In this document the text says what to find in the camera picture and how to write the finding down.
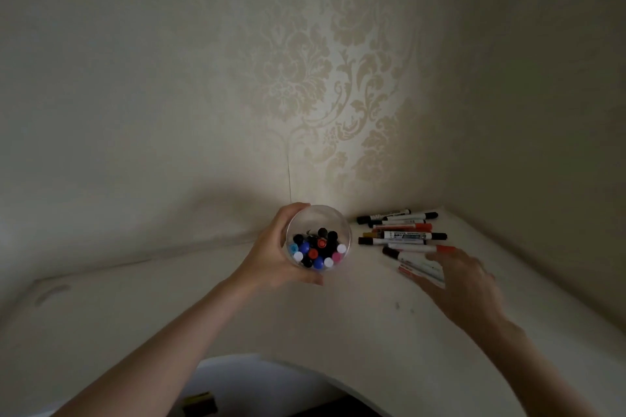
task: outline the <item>person's left arm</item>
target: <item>person's left arm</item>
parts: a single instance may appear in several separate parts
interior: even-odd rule
[[[166,416],[217,334],[259,289],[290,280],[322,285],[320,274],[293,265],[281,251],[287,224],[308,206],[280,208],[229,278],[82,390],[55,417]]]

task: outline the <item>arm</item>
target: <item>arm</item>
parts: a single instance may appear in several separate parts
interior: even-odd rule
[[[485,272],[479,260],[463,251],[426,256],[441,264],[446,288],[422,277],[413,281],[483,350],[529,417],[597,415],[524,331],[505,317],[495,279]]]
[[[291,264],[280,250],[287,224],[307,206],[294,203],[281,208],[237,271],[54,415],[167,415],[217,334],[259,289],[290,280],[322,285],[320,274]]]

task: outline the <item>pile of markers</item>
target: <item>pile of markers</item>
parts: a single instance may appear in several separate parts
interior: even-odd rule
[[[360,245],[381,245],[383,254],[400,262],[398,271],[405,276],[426,277],[431,282],[444,287],[445,281],[441,265],[429,261],[427,252],[450,252],[455,248],[439,244],[427,244],[427,240],[446,240],[448,234],[433,232],[433,224],[427,219],[435,219],[436,212],[411,214],[410,209],[403,209],[387,214],[359,216],[359,224],[367,223],[371,232],[364,232],[359,238]]]
[[[328,231],[321,227],[317,234],[295,234],[289,244],[289,252],[296,262],[306,268],[330,269],[340,262],[348,250],[338,240],[336,231]]]

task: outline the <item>hand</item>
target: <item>hand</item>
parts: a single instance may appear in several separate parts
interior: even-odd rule
[[[426,258],[441,264],[446,288],[437,287],[422,277],[415,277],[413,281],[471,338],[491,333],[494,327],[508,322],[496,280],[483,269],[477,258],[468,256],[461,249],[434,252],[427,254]]]
[[[310,203],[292,203],[280,208],[232,277],[259,286],[278,287],[292,280],[323,285],[321,274],[290,262],[282,250],[287,225],[296,213],[309,206]]]

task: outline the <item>damask wallpaper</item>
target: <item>damask wallpaper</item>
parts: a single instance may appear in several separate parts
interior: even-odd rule
[[[621,0],[1,1],[0,298],[292,200],[445,204],[626,317]]]

